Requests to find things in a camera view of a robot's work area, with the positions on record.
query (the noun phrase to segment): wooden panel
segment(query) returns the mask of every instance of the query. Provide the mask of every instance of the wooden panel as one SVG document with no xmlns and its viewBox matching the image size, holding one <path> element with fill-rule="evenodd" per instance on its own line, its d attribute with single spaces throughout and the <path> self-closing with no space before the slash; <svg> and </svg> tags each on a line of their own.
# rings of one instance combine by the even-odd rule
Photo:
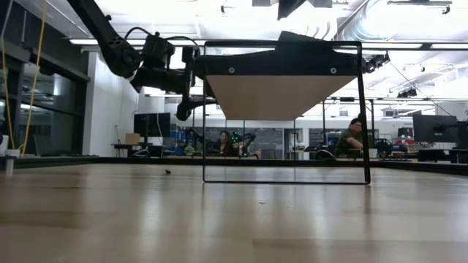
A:
<svg viewBox="0 0 468 263">
<path fill-rule="evenodd" d="M 226 119 L 252 121 L 292 121 L 354 78 L 207 76 Z"/>
<path fill-rule="evenodd" d="M 201 172 L 92 164 L 0 175 L 0 262 L 468 262 L 466 178 L 374 169 L 372 186 L 269 186 L 203 184 Z M 357 180 L 363 170 L 209 167 L 207 175 Z"/>
</svg>

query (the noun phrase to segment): white wall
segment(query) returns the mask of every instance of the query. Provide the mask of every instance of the white wall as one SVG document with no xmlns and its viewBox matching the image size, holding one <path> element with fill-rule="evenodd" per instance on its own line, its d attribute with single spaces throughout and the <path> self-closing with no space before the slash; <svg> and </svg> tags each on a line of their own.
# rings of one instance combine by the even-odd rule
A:
<svg viewBox="0 0 468 263">
<path fill-rule="evenodd" d="M 98 53 L 89 54 L 83 154 L 115 156 L 111 144 L 133 132 L 138 96 L 128 80 L 115 76 Z"/>
</svg>

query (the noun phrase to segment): person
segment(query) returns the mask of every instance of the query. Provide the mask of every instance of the person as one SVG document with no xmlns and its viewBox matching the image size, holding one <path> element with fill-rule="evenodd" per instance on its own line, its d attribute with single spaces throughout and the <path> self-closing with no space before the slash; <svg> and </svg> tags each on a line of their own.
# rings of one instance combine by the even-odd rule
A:
<svg viewBox="0 0 468 263">
<path fill-rule="evenodd" d="M 214 150 L 218 150 L 222 156 L 236 156 L 233 143 L 231 142 L 231 136 L 228 131 L 221 131 L 219 133 L 219 139 L 213 146 Z"/>
<path fill-rule="evenodd" d="M 352 149 L 362 150 L 362 148 L 362 123 L 359 118 L 355 118 L 351 121 L 349 127 L 341 132 L 339 141 L 335 146 L 335 156 L 350 155 Z"/>
</svg>

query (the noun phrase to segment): yellow cable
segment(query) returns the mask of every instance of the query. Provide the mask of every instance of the yellow cable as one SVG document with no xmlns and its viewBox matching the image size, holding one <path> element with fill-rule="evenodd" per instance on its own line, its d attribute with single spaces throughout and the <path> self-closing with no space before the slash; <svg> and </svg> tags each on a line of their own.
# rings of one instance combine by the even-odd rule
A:
<svg viewBox="0 0 468 263">
<path fill-rule="evenodd" d="M 34 74 L 34 82 L 32 84 L 32 91 L 31 91 L 31 101 L 29 102 L 29 117 L 28 117 L 28 123 L 26 124 L 26 137 L 24 138 L 24 146 L 23 146 L 23 152 L 22 152 L 23 156 L 26 153 L 26 147 L 28 146 L 29 125 L 31 124 L 32 104 L 34 102 L 34 91 L 36 90 L 37 75 L 39 74 L 39 61 L 40 61 L 41 52 L 42 52 L 42 38 L 44 37 L 46 9 L 47 9 L 47 0 L 44 0 L 44 7 L 42 8 L 43 12 L 42 12 L 41 34 L 39 36 L 39 48 L 37 50 L 36 73 Z"/>
<path fill-rule="evenodd" d="M 12 147 L 15 149 L 15 141 L 13 139 L 13 128 L 12 119 L 10 114 L 10 100 L 8 99 L 8 80 L 7 80 L 7 55 L 5 54 L 5 44 L 3 37 L 1 38 L 1 59 L 3 62 L 3 79 L 5 85 L 5 102 L 7 103 L 7 117 L 8 117 L 8 128 L 10 129 L 10 139 L 12 141 Z"/>
</svg>

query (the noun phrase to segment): glass wall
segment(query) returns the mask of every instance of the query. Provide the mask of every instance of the glass wall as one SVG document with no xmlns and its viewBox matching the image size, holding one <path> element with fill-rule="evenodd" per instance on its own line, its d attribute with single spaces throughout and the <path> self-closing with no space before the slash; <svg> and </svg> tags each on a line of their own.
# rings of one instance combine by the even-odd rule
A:
<svg viewBox="0 0 468 263">
<path fill-rule="evenodd" d="M 41 68 L 37 76 L 29 120 L 35 72 L 34 64 L 25 64 L 22 72 L 8 69 L 15 148 L 25 145 L 26 127 L 29 123 L 27 154 L 38 156 L 80 154 L 83 144 L 86 85 L 51 72 L 46 67 Z M 0 116 L 3 117 L 1 131 L 3 134 L 10 134 L 3 77 L 3 72 L 0 72 Z"/>
<path fill-rule="evenodd" d="M 24 144 L 36 66 L 25 66 L 19 142 Z M 26 152 L 40 156 L 79 154 L 83 144 L 85 87 L 41 69 L 32 107 Z"/>
</svg>

